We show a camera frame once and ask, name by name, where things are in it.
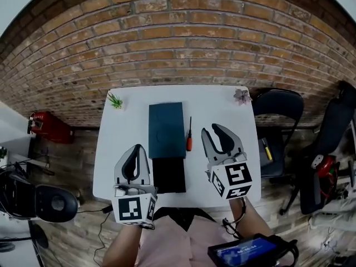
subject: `brick wall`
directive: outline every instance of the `brick wall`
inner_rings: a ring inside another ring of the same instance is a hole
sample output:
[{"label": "brick wall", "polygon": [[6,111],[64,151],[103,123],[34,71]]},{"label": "brick wall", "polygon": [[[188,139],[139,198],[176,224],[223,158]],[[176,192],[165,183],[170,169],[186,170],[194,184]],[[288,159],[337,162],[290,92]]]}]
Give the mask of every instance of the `brick wall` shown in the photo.
[{"label": "brick wall", "polygon": [[354,29],[331,0],[35,0],[0,39],[0,99],[98,126],[110,88],[277,87],[313,125],[355,84]]}]

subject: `chair seat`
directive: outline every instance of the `chair seat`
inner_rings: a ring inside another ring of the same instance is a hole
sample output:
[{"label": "chair seat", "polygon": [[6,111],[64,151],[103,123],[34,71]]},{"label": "chair seat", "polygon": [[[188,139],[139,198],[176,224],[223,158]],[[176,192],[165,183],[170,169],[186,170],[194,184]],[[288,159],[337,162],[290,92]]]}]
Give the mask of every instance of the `chair seat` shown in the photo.
[{"label": "chair seat", "polygon": [[47,185],[36,187],[36,214],[44,221],[64,223],[75,217],[78,202],[67,190]]},{"label": "chair seat", "polygon": [[261,178],[279,177],[284,174],[284,142],[281,129],[278,127],[257,127],[259,140],[265,142],[271,152],[272,162],[269,163],[263,143],[259,141]]},{"label": "chair seat", "polygon": [[34,186],[9,176],[0,181],[0,211],[18,217],[36,217],[34,210]]}]

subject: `pink flower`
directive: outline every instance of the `pink flower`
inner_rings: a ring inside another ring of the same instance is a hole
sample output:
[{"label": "pink flower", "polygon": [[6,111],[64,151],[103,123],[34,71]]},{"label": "pink flower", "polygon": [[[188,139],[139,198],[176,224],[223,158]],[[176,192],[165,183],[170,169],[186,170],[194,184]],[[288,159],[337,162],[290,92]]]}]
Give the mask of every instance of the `pink flower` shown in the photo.
[{"label": "pink flower", "polygon": [[239,105],[247,104],[252,99],[249,96],[249,92],[247,90],[236,89],[234,94],[235,101],[239,103]]}]

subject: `small succulent plant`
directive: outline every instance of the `small succulent plant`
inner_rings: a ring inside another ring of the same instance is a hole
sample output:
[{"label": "small succulent plant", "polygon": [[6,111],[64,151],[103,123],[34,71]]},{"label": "small succulent plant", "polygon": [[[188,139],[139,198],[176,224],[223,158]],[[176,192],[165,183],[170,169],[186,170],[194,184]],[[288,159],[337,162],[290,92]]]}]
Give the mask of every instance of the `small succulent plant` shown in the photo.
[{"label": "small succulent plant", "polygon": [[115,109],[122,108],[122,100],[120,100],[119,97],[117,97],[116,95],[114,95],[112,93],[109,93],[107,98],[111,102],[111,106],[113,106]]}]

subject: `screwdriver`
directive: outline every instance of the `screwdriver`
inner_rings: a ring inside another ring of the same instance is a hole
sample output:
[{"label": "screwdriver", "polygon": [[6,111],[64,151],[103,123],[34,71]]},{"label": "screwdriver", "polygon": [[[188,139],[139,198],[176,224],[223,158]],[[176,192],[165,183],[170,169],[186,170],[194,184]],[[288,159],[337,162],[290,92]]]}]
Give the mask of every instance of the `screwdriver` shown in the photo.
[{"label": "screwdriver", "polygon": [[187,138],[187,151],[191,151],[192,146],[193,146],[193,140],[191,138],[191,117],[190,117],[189,133]]},{"label": "screwdriver", "polygon": [[265,143],[265,141],[263,139],[262,139],[262,143],[263,143],[263,146],[265,148],[268,160],[272,160],[272,154],[271,154],[267,144]]}]

